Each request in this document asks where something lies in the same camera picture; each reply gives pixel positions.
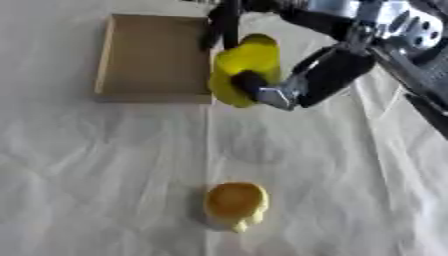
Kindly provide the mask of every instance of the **yellow cup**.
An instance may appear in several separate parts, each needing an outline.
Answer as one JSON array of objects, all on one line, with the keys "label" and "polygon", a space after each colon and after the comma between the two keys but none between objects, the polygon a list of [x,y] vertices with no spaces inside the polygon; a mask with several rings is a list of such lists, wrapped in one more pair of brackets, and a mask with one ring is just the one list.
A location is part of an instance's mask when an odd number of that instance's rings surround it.
[{"label": "yellow cup", "polygon": [[269,196],[256,184],[225,183],[207,193],[204,208],[211,219],[239,233],[263,221]]},{"label": "yellow cup", "polygon": [[269,84],[280,81],[280,50],[277,42],[262,34],[244,38],[236,48],[220,52],[214,61],[209,88],[221,102],[238,108],[255,104],[232,85],[231,77],[250,70],[261,75]]}]

